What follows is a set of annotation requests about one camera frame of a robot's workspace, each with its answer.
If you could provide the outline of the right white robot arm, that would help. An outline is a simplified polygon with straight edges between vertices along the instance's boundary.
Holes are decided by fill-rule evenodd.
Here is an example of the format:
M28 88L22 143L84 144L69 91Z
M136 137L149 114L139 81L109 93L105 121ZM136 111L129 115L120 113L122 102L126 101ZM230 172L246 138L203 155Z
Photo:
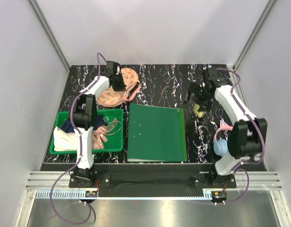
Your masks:
M193 99L194 113L199 117L210 111L216 100L231 120L231 125L221 122L217 129L217 132L230 131L227 140L213 137L214 152L221 158L212 165L208 181L216 188L234 175L240 166L262 163L268 126L266 119L257 118L238 97L234 90L237 83L219 76L222 70L205 66L201 83L191 83L184 100L187 103Z

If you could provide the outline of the pink satin bra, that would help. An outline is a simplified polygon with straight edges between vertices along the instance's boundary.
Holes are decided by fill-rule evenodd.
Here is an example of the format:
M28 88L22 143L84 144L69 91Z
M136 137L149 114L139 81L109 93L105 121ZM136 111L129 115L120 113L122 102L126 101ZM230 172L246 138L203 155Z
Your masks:
M121 130L122 124L114 118L110 123L107 123L103 118L103 124L92 132L92 149L104 149L104 143L108 142L108 137L117 134Z

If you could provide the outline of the pink mesh laundry bag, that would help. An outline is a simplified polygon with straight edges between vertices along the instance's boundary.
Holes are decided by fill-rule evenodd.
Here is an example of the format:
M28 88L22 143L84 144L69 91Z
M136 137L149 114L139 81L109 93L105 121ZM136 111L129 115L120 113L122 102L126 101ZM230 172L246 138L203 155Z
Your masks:
M131 102L141 88L137 72L131 68L122 68L123 79L118 86L107 88L97 98L97 103L104 107L116 107L125 102Z

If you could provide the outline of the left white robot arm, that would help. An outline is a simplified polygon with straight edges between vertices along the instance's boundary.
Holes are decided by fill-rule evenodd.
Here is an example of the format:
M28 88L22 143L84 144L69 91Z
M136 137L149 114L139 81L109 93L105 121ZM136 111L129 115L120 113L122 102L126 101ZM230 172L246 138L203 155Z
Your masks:
M92 157L92 133L97 121L96 99L109 87L120 91L125 89L121 66L105 66L87 87L78 92L70 109L70 122L78 139L77 161L70 168L74 181L79 180L85 187L96 182L94 159Z

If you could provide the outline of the green plastic bin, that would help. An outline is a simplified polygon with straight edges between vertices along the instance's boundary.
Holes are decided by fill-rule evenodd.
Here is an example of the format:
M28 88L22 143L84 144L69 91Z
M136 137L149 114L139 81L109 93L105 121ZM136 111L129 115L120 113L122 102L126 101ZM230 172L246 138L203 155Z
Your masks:
M108 137L108 142L104 143L105 148L104 149L97 149L97 150L93 150L93 153L103 153L103 152L120 152L123 149L123 110L122 109L105 109L105 110L97 110L97 116L102 114L106 120L107 123L110 123L114 118L116 118L117 120L120 121L120 123L122 124L121 126L121 130L113 135ZM64 121L70 117L70 113L68 111L65 112L59 112L57 114L57 118L56 118L56 122L55 122L55 127L60 127ZM49 148L49 152L51 154L77 154L77 150L76 151L54 151L54 139L52 138L51 144L50 144L50 148Z

